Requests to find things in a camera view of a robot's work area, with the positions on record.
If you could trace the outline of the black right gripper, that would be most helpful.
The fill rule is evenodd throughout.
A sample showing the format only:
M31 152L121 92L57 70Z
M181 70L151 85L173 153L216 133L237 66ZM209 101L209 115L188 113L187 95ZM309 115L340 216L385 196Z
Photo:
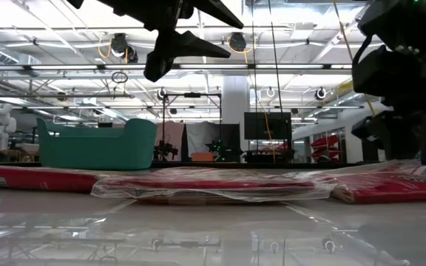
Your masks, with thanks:
M380 97L396 111L426 111L426 61L390 52L384 46L356 56L352 63L354 91ZM387 160L413 159L419 151L411 122L392 111L367 116L355 123L352 135L385 152ZM421 144L421 163L426 165L426 117Z

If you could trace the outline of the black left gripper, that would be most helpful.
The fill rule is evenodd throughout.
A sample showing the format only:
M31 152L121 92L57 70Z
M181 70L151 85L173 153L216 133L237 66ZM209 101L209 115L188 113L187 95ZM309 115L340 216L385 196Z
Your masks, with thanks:
M177 57L229 58L231 53L190 31L176 32L179 19L192 17L194 7L237 29L242 21L221 0L98 0L112 7L117 16L129 16L148 31L166 30L158 34L155 48L146 57L143 74L156 82L172 69Z

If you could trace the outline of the red popcorn bag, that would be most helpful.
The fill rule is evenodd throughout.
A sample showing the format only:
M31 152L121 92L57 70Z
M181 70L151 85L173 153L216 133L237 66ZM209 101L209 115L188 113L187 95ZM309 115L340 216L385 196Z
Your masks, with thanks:
M106 172L91 195L177 205L280 202L330 197L334 179L318 171L267 173L240 168L177 167Z
M0 166L0 187L89 193L98 181L95 174L61 168Z
M293 172L285 183L303 199L336 197L355 205L426 201L426 165L391 160L333 170Z

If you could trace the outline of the white square pillar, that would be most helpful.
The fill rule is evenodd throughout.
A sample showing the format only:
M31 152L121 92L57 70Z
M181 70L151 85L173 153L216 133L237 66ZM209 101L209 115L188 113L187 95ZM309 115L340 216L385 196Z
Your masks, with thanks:
M250 86L247 76L226 76L222 90L222 141L230 151L227 160L244 163L243 154L248 150L245 139L245 112L249 112Z

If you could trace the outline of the red white striped object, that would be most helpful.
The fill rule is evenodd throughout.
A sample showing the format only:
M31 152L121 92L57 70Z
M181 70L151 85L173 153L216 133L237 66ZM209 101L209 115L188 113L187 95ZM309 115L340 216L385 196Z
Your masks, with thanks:
M339 158L340 150L338 148L339 138L336 135L321 137L311 144L311 156L314 160L321 157L327 157L331 160Z

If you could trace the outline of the white curtain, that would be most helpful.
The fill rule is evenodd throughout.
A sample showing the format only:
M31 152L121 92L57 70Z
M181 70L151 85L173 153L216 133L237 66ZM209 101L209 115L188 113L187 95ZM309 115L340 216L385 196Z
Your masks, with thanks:
M189 156L209 152L208 144L220 137L220 125L210 122L186 124Z

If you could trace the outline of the pink curtain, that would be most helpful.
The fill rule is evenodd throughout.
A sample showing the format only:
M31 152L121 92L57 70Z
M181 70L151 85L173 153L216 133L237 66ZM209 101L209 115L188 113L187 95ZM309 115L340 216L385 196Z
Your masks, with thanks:
M178 156L176 156L173 161L181 161L185 125L182 123L167 121L165 123L158 123L157 126L155 145L157 145L159 140L163 140L165 143L171 143L178 149Z

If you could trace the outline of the black monitor screen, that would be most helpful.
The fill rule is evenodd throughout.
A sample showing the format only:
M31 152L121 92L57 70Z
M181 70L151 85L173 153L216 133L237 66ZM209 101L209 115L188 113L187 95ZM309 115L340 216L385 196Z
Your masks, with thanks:
M289 140L291 139L291 114L245 112L244 131L247 140Z

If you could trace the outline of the long ceiling light strip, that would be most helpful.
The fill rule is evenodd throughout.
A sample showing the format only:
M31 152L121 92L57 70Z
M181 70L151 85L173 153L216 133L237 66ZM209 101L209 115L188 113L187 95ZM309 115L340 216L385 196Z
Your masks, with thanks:
M0 71L16 70L141 70L144 64L103 65L0 65ZM172 69L351 69L350 64L173 64Z

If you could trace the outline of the teal plastic basket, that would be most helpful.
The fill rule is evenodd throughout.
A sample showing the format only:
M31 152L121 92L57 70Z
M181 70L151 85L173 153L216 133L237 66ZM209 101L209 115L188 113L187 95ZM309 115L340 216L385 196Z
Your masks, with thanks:
M123 128L68 127L37 120L39 157L45 167L141 170L152 164L157 125L134 118Z

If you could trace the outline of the white humanoid robot figure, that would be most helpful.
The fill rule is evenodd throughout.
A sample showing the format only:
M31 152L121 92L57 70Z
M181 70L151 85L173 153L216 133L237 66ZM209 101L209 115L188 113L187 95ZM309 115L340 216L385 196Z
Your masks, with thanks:
M0 150L9 148L9 135L16 132L17 121L10 115L13 106L0 103Z

